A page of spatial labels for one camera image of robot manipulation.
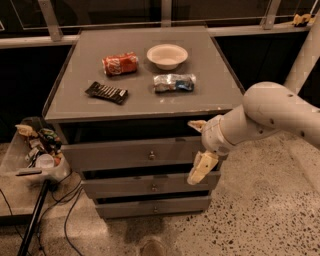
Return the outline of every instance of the metal frame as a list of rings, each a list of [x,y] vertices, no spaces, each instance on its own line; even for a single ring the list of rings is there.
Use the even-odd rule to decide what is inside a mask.
[[[47,23],[48,31],[52,41],[60,41],[63,34],[59,27],[59,23],[54,13],[53,6],[50,0],[38,0],[43,17]]]
[[[161,1],[161,26],[171,27],[172,0]]]
[[[55,16],[53,6],[50,0],[38,0],[41,11],[48,26],[50,36],[43,37],[26,37],[26,38],[10,38],[0,39],[0,49],[21,48],[21,47],[39,47],[54,45],[72,45],[79,39],[78,35],[64,36],[59,27]],[[311,25],[306,27],[293,27],[292,24],[274,24],[275,17],[281,0],[270,0],[265,18],[260,25],[256,26],[234,26],[221,28],[208,28],[211,37],[219,36],[236,36],[236,35],[256,35],[270,33],[292,33],[309,31]],[[172,0],[162,0],[161,5],[161,26],[170,27],[172,25]]]
[[[23,237],[23,241],[20,245],[18,256],[25,256],[28,253],[28,248],[29,248],[33,233],[34,233],[36,226],[38,224],[38,219],[39,219],[44,201],[46,200],[46,196],[47,196],[50,184],[51,184],[51,181],[45,180],[42,185],[41,191],[38,196],[37,203],[33,209],[31,221],[28,225],[28,228],[26,229],[25,235]]]
[[[313,14],[314,9],[316,8],[319,0],[316,0],[311,8],[310,14]]]
[[[2,22],[1,22],[1,20],[0,20],[0,32],[1,31],[5,31],[6,29],[5,29],[5,27],[3,26],[3,24],[2,24]]]
[[[270,0],[265,17],[261,20],[260,25],[263,29],[272,29],[281,0]]]
[[[0,227],[27,225],[32,219],[32,214],[15,214],[0,216]]]

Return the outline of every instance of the speckled floor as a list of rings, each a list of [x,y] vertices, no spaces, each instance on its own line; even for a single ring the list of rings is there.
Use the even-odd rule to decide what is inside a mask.
[[[0,161],[8,144],[0,145]],[[73,174],[56,197],[73,188]],[[0,188],[14,213],[32,210],[39,188],[0,174]],[[105,221],[82,192],[67,224],[70,240],[83,255],[139,255],[149,240],[168,256],[320,255],[320,151],[288,133],[246,142],[230,153],[213,193],[200,215]],[[44,209],[53,203],[48,196]],[[56,206],[42,222],[46,255],[77,255],[68,245],[64,222],[72,202]],[[0,215],[9,211],[0,198]],[[21,232],[25,227],[18,227]],[[0,227],[0,255],[17,255],[21,238]],[[31,255],[43,255],[34,239]]]

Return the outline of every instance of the red soda can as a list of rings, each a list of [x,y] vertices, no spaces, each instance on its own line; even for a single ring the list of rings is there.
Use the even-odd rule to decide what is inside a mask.
[[[102,59],[104,73],[108,76],[135,72],[138,69],[139,60],[134,52],[107,56]]]

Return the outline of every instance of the black wall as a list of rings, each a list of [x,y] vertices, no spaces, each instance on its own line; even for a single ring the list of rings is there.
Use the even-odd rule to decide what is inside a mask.
[[[217,37],[243,87],[257,82],[283,84],[308,32]]]
[[[41,116],[70,46],[0,50],[0,142],[11,140],[15,124]]]
[[[320,59],[304,83],[299,96],[320,108]]]

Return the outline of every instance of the drawer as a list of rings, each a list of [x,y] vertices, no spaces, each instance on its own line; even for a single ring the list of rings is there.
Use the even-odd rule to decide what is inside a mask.
[[[149,140],[199,136],[188,126],[190,120],[209,120],[214,115],[187,115],[174,117],[138,118],[59,124],[68,143],[93,143],[102,141]]]
[[[185,191],[207,190],[209,194],[216,187],[220,172],[210,172],[197,185],[187,183],[188,174],[148,175],[126,178],[82,181],[87,196],[91,199],[105,197],[125,197],[152,195]]]
[[[192,163],[200,136],[64,145],[74,171]]]
[[[208,209],[210,196],[96,205],[101,218],[124,218],[159,214],[199,213]]]

